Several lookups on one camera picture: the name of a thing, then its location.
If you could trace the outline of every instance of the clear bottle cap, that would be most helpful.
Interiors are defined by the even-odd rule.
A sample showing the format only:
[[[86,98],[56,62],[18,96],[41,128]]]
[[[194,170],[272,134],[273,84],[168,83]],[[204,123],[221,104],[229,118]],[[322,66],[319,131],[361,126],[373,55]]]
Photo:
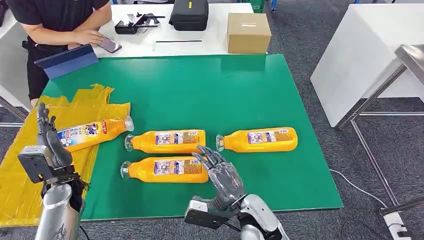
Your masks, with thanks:
[[[131,166],[130,161],[124,161],[122,165],[120,166],[120,176],[123,179],[129,179],[130,178],[130,170],[129,167]]]
[[[128,152],[131,152],[131,151],[134,150],[133,143],[131,142],[131,140],[133,140],[133,138],[134,138],[134,135],[128,134],[125,137],[125,140],[123,141],[123,145],[125,146],[125,149]]]
[[[222,135],[216,135],[216,150],[218,152],[221,152],[222,150],[225,149],[224,146],[224,137]]]
[[[127,116],[124,120],[123,123],[125,124],[125,130],[126,131],[134,131],[134,122],[133,119],[130,116]]]

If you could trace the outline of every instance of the silver robotic arm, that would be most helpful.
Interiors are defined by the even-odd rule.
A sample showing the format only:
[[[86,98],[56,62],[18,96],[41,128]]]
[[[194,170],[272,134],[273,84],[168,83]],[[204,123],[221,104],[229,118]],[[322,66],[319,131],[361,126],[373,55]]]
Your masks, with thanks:
[[[18,159],[33,183],[43,183],[43,210],[36,240],[76,240],[87,183],[72,165],[72,156],[58,138],[55,116],[40,103],[37,112],[37,145],[26,146]]]
[[[236,216],[240,222],[242,240],[289,240],[280,221],[262,198],[255,194],[246,194],[234,165],[208,147],[198,148],[202,154],[193,153],[193,156],[208,170],[210,180],[216,188],[216,197],[203,199],[194,196],[188,205],[184,221],[211,229],[217,229],[223,224],[236,229],[227,223]]]

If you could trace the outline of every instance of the green table mat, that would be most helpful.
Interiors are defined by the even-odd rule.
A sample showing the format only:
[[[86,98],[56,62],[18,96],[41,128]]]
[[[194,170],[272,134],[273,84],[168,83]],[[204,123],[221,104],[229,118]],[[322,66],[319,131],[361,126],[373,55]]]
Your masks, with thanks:
[[[273,211],[343,207],[282,54],[101,58],[51,80],[44,94],[72,99],[77,89],[94,83],[115,88],[110,103],[131,102],[133,135],[203,129],[207,146],[215,149],[217,134],[293,127],[298,135],[293,151],[222,155],[237,168],[246,192],[261,196]],[[176,155],[127,152],[126,134],[100,145],[83,220],[178,217],[192,196],[215,196],[210,181],[121,179],[123,161]]]

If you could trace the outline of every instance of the cable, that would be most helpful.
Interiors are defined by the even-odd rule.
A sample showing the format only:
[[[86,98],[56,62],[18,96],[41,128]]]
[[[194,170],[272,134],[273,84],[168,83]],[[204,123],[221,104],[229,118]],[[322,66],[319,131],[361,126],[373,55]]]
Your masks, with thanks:
[[[378,232],[376,232],[374,229],[372,229],[370,226],[368,226],[367,224],[365,224],[363,221],[361,221],[361,220],[359,220],[359,219],[355,219],[355,218],[352,218],[352,219],[350,219],[350,220],[347,220],[347,221],[345,221],[344,223],[343,223],[343,225],[341,225],[341,229],[340,229],[340,237],[341,238],[343,238],[343,228],[345,227],[345,225],[348,223],[348,222],[351,222],[351,221],[356,221],[356,222],[359,222],[359,223],[361,223],[364,227],[366,227],[370,232],[372,232],[373,234],[375,234],[377,237],[379,237],[379,238],[381,238],[381,239],[383,239],[383,240],[388,240],[387,238],[385,238],[384,236],[382,236],[380,233],[378,233]]]
[[[404,228],[405,227],[405,225],[404,224],[400,224],[400,223],[392,223],[392,224],[390,224],[390,225],[388,225],[387,226],[387,228],[389,229],[391,226],[393,226],[393,225],[400,225],[402,228]]]
[[[339,172],[339,171],[336,171],[336,170],[333,170],[333,169],[330,169],[330,171],[331,172],[334,172],[334,173],[337,173],[337,174],[340,174],[340,176],[342,176],[343,178],[344,178],[344,180],[346,180],[346,182],[347,183],[349,183],[350,185],[352,185],[354,188],[356,188],[357,190],[359,190],[359,191],[361,191],[361,192],[363,192],[364,194],[366,194],[366,195],[368,195],[368,196],[370,196],[370,197],[372,197],[372,198],[374,198],[375,200],[377,200],[377,201],[379,201],[385,208],[387,208],[387,205],[382,201],[382,200],[380,200],[378,197],[376,197],[376,196],[374,196],[374,195],[372,195],[371,193],[369,193],[369,192],[366,192],[366,191],[364,191],[364,190],[362,190],[362,189],[360,189],[359,187],[357,187],[355,184],[353,184],[353,183],[351,183],[351,181],[349,181],[346,177],[345,177],[345,175],[343,175],[341,172]]]
[[[87,232],[84,230],[83,226],[79,225],[79,228],[82,230],[82,232],[84,233],[85,237],[87,238],[87,240],[90,240],[89,235],[87,234]]]

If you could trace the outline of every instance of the power strip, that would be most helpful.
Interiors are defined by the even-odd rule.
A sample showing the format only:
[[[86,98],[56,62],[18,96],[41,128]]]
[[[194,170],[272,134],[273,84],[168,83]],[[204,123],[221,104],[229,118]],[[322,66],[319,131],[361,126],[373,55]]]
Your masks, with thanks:
[[[399,237],[398,233],[407,232],[407,228],[403,226],[404,222],[402,221],[401,216],[397,211],[384,215],[383,218],[391,236],[393,237],[393,240],[412,240],[412,238],[408,236]]]

